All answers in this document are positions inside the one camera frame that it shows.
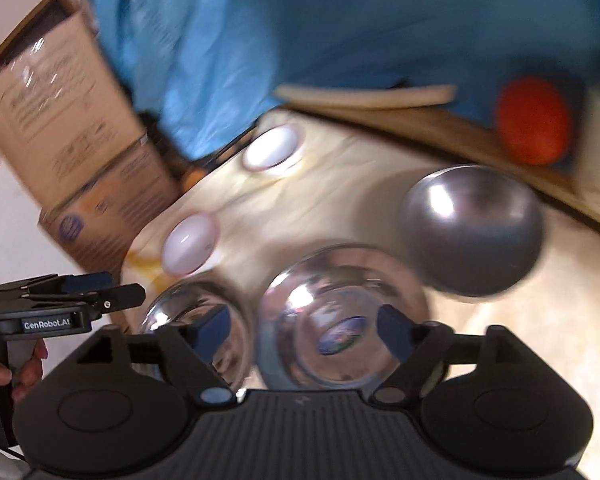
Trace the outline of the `person left hand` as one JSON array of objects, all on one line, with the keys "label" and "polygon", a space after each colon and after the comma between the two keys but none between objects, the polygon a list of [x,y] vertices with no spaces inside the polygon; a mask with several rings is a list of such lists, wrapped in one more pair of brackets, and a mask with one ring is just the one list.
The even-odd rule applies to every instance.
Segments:
[{"label": "person left hand", "polygon": [[[43,362],[48,358],[48,351],[43,339],[35,341],[30,359],[16,370],[16,384],[12,387],[12,400],[20,402],[43,377]],[[0,387],[12,382],[12,371],[0,363]]]}]

